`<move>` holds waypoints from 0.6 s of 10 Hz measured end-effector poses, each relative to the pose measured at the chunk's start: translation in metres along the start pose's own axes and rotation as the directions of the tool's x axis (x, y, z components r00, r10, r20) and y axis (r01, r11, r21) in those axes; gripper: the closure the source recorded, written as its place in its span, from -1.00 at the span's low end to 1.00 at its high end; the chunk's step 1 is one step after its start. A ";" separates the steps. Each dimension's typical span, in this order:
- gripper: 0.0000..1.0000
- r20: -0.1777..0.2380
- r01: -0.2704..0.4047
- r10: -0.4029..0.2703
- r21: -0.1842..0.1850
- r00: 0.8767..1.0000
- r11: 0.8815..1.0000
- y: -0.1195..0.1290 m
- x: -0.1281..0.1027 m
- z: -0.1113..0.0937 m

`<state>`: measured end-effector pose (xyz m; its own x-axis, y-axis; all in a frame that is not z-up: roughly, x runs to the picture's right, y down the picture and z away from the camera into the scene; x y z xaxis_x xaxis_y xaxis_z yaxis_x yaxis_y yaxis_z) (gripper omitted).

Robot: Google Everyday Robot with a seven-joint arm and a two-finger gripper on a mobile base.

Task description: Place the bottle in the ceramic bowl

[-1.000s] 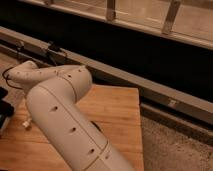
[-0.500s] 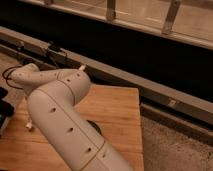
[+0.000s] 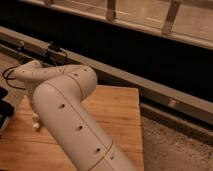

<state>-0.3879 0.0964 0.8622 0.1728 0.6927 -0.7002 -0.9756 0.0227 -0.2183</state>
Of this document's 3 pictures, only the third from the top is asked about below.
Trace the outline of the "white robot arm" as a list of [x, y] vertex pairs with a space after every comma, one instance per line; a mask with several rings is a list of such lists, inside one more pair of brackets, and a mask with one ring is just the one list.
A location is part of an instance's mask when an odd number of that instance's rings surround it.
[[137, 171], [127, 155], [83, 107], [96, 88], [87, 65], [44, 67], [33, 60], [14, 71], [34, 112], [78, 171]]

